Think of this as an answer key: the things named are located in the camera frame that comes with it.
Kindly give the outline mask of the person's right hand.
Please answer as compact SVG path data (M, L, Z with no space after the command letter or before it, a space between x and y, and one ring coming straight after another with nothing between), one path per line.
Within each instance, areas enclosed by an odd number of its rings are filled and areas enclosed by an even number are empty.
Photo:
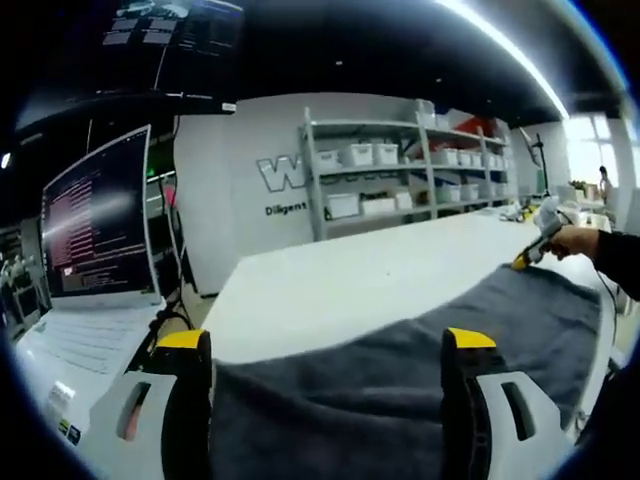
M572 255L584 255L593 260L599 236L600 231L597 229L565 225L550 238L545 249L559 260Z

